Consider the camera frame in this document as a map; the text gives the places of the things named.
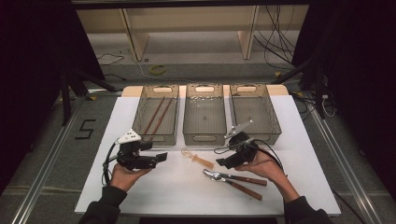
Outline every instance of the transparent gray bin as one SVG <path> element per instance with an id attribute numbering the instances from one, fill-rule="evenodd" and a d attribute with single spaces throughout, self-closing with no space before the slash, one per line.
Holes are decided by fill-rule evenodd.
<path id="1" fill-rule="evenodd" d="M 144 86 L 132 128 L 154 146 L 174 146 L 178 102 L 178 85 Z"/>
<path id="2" fill-rule="evenodd" d="M 234 84 L 230 86 L 230 94 L 233 125 L 253 120 L 244 132 L 273 145 L 282 131 L 266 85 Z"/>
<path id="3" fill-rule="evenodd" d="M 186 146 L 223 146 L 227 133 L 220 84 L 188 84 L 183 135 Z"/>

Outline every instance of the person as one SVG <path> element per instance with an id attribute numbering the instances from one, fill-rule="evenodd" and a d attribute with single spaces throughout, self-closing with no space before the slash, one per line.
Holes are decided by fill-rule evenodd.
<path id="1" fill-rule="evenodd" d="M 314 210 L 305 196 L 299 195 L 280 167 L 268 155 L 258 151 L 251 163 L 239 165 L 234 169 L 236 171 L 248 171 L 272 181 L 283 197 L 285 214 L 287 214 L 290 223 L 332 223 L 324 210 Z M 138 178 L 148 172 L 150 170 L 129 171 L 117 163 L 114 166 L 110 184 L 103 187 L 102 198 L 98 202 L 90 203 L 79 224 L 116 223 L 120 214 L 119 205 L 125 199 L 126 192 Z"/>

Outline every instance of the metal utensil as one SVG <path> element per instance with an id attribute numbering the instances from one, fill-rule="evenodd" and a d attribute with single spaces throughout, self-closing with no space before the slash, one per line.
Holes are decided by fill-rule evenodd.
<path id="1" fill-rule="evenodd" d="M 212 162 L 199 158 L 196 154 L 192 155 L 192 152 L 186 148 L 181 149 L 181 154 L 183 154 L 183 156 L 185 157 L 191 158 L 192 161 L 197 161 L 201 163 L 203 166 L 206 166 L 209 169 L 213 169 L 213 167 L 215 166 L 215 164 L 213 164 Z"/>
<path id="2" fill-rule="evenodd" d="M 206 175 L 207 177 L 209 177 L 210 179 L 214 180 L 214 181 L 221 181 L 221 182 L 225 182 L 231 186 L 233 186 L 236 189 L 241 190 L 242 192 L 248 194 L 249 196 L 261 201 L 262 200 L 262 195 L 260 195 L 259 193 L 251 190 L 251 189 L 247 189 L 245 187 L 243 187 L 242 185 L 239 185 L 231 180 L 228 180 L 226 178 L 223 178 L 219 175 L 212 175 L 212 173 L 206 169 L 204 169 L 204 175 Z"/>
<path id="3" fill-rule="evenodd" d="M 228 175 L 228 174 L 213 172 L 213 171 L 208 171 L 208 170 L 205 170 L 205 171 L 209 174 L 212 174 L 216 178 L 223 177 L 223 178 L 227 178 L 227 179 L 234 179 L 234 180 L 248 182 L 251 184 L 267 186 L 267 181 L 263 180 L 263 179 L 249 178 L 249 177 L 244 177 L 244 176 L 239 176 L 239 175 Z"/>

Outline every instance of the black sleeve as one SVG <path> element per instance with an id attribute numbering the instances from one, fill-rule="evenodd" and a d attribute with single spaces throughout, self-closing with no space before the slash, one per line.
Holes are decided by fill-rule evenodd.
<path id="1" fill-rule="evenodd" d="M 109 224 L 116 223 L 120 214 L 119 206 L 127 193 L 112 186 L 102 188 L 102 198 L 92 202 L 78 224 Z"/>
<path id="2" fill-rule="evenodd" d="M 293 224 L 330 224 L 332 221 L 323 209 L 315 211 L 304 196 L 285 204 L 285 213 Z"/>

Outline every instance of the metal tongs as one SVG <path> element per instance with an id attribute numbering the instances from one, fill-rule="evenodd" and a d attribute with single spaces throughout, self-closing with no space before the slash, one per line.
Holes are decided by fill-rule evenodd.
<path id="1" fill-rule="evenodd" d="M 250 195 L 251 197 L 261 201 L 262 200 L 262 195 L 260 195 L 259 193 L 251 190 L 251 189 L 247 189 L 242 185 L 239 185 L 229 179 L 234 179 L 234 180 L 239 180 L 239 181 L 244 181 L 244 182 L 248 182 L 248 183 L 252 183 L 252 184 L 258 184 L 258 185 L 262 185 L 262 186 L 266 186 L 267 185 L 267 181 L 266 180 L 260 180 L 260 179 L 255 179 L 255 178 L 248 178 L 248 177 L 243 177 L 243 176 L 238 176 L 238 175 L 227 175 L 227 174 L 223 174 L 223 173 L 219 173 L 219 172 L 213 172 L 213 171 L 208 171 L 206 169 L 203 170 L 204 175 L 206 175 L 207 177 L 209 177 L 210 179 L 214 180 L 214 181 L 222 181 L 225 182 L 231 186 L 233 186 L 236 189 L 239 189 L 241 191 L 243 191 L 244 193 Z"/>

